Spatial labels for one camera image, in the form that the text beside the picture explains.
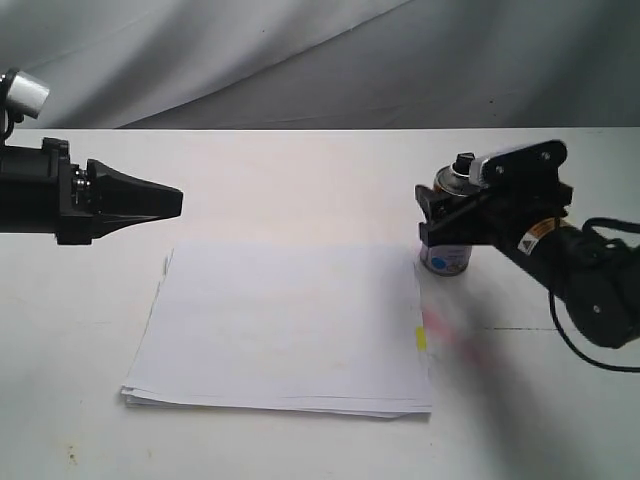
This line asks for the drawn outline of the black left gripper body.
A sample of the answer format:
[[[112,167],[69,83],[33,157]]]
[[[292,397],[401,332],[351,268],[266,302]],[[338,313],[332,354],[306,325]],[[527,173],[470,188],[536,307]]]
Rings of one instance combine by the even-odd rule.
[[[57,204],[54,234],[59,245],[90,245],[93,214],[78,197],[86,192],[87,177],[70,160],[69,142],[45,137],[42,150],[57,168]]]

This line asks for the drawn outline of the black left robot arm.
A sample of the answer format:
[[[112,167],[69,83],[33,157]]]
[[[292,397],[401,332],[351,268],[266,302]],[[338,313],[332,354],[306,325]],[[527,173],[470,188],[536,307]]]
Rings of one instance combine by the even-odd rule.
[[[51,234],[90,245],[115,231],[181,215],[183,193],[89,159],[71,161],[69,142],[1,147],[1,231]]]

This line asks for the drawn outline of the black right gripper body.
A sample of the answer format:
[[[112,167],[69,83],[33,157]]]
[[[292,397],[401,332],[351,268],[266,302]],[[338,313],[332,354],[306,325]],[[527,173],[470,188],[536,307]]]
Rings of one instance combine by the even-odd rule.
[[[573,188],[552,186],[502,186],[454,196],[423,185],[415,198],[425,220],[419,224],[424,245],[515,245],[526,230],[541,220],[564,217],[573,199]]]

